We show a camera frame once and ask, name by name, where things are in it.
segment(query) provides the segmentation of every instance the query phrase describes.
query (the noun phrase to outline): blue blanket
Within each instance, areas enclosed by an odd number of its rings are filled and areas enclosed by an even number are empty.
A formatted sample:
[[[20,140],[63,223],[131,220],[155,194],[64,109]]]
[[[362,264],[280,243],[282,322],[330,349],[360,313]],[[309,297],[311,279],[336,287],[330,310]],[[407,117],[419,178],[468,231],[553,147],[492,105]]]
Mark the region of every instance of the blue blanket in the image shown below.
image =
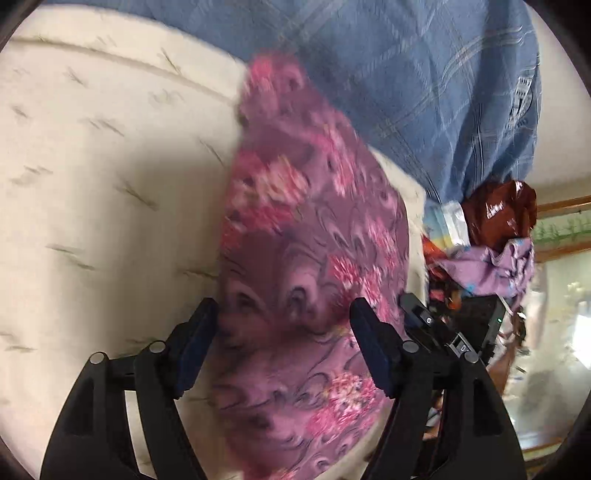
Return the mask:
[[[523,180],[540,113],[522,0],[50,0],[163,22],[248,61],[294,53],[364,140],[435,202]]]

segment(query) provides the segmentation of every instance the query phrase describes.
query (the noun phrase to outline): wooden frame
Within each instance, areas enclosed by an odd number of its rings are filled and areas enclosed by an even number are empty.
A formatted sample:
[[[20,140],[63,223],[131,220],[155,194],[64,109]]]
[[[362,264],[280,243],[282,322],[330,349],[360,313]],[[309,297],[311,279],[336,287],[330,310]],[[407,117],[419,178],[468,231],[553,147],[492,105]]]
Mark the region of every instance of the wooden frame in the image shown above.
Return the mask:
[[[566,217],[566,216],[576,216],[577,214],[586,215],[588,217],[589,214],[586,212],[591,210],[591,195],[585,197],[578,197],[575,199],[564,200],[562,202],[554,202],[554,203],[546,203],[544,205],[538,205],[538,225],[532,231],[532,239],[534,240],[534,244],[536,243],[536,236],[539,237],[540,228],[543,229],[543,221],[546,219],[546,223],[548,222],[547,219],[553,217]],[[580,236],[580,241],[576,241],[577,236]],[[573,255],[580,252],[590,251],[591,250],[591,230],[585,229],[584,231],[576,232],[573,230],[570,239],[567,241],[563,241],[561,237],[567,237],[567,235],[556,235],[556,241],[554,245],[552,245],[552,239],[549,241],[545,241],[548,243],[545,248],[540,246],[536,248],[535,252],[535,260],[538,263],[548,262],[551,260],[556,260],[561,257],[565,257],[566,255]]]

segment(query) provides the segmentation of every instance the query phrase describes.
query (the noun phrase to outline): purple fabric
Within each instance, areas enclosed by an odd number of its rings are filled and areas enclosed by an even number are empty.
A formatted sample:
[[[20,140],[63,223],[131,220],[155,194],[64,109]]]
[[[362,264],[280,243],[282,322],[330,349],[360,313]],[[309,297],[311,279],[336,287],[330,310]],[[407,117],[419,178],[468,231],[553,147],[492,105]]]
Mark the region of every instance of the purple fabric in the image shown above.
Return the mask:
[[[385,404],[353,336],[364,296],[404,333],[404,202],[290,57],[258,57],[225,207],[212,399],[247,479],[310,480]]]
[[[496,293],[509,299],[523,295],[534,275],[534,247],[531,239],[517,238],[500,254],[488,247],[467,247],[435,263],[472,295]]]

